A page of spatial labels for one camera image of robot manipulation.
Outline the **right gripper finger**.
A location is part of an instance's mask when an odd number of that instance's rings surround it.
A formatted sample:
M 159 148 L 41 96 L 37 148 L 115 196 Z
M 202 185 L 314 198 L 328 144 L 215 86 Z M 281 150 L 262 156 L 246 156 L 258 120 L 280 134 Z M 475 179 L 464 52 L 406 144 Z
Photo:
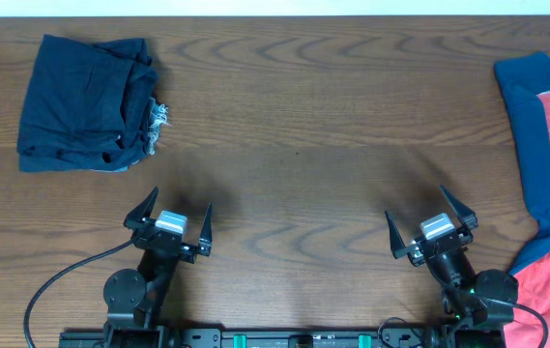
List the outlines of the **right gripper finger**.
M 455 198 L 444 186 L 440 186 L 443 196 L 448 201 L 460 224 L 468 230 L 478 227 L 476 213 L 464 203 Z
M 399 259 L 408 253 L 407 246 L 403 242 L 394 219 L 388 211 L 385 211 L 385 217 L 389 227 L 391 253 L 395 259 Z

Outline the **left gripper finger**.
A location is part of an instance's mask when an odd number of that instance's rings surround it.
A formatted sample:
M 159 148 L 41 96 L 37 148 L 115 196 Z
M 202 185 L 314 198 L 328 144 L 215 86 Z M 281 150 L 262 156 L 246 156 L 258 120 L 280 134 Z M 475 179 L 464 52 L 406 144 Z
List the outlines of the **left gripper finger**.
M 128 229 L 144 228 L 154 209 L 158 194 L 159 188 L 154 187 L 148 196 L 126 215 L 123 225 Z
M 210 204 L 204 217 L 202 229 L 199 236 L 198 254 L 202 256 L 209 256 L 211 254 L 213 245 L 213 232 L 212 232 L 212 209 L 213 205 Z

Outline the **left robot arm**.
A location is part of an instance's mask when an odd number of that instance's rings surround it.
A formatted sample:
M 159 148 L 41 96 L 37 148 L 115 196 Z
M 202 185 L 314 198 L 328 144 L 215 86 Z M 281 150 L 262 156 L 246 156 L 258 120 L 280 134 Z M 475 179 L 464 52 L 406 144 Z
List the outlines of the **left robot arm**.
M 194 263 L 198 256 L 211 254 L 212 209 L 204 217 L 196 245 L 183 241 L 188 219 L 163 211 L 152 218 L 159 190 L 151 193 L 124 220 L 132 231 L 131 244 L 143 251 L 135 269 L 123 269 L 109 277 L 103 287 L 107 320 L 103 327 L 103 348 L 169 348 L 183 345 L 178 330 L 159 321 L 169 284 L 178 264 Z

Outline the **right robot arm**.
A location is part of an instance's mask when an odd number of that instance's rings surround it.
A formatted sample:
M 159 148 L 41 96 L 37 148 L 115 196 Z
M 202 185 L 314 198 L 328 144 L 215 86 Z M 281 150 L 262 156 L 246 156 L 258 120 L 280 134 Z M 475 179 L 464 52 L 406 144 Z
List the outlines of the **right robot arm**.
M 417 336 L 421 347 L 504 347 L 504 326 L 514 319 L 518 284 L 500 270 L 476 272 L 466 256 L 478 227 L 476 213 L 446 188 L 441 192 L 454 211 L 459 225 L 446 214 L 420 224 L 421 235 L 405 244 L 390 213 L 391 253 L 407 257 L 415 266 L 426 266 L 439 283 L 443 307 L 450 318 L 428 326 Z

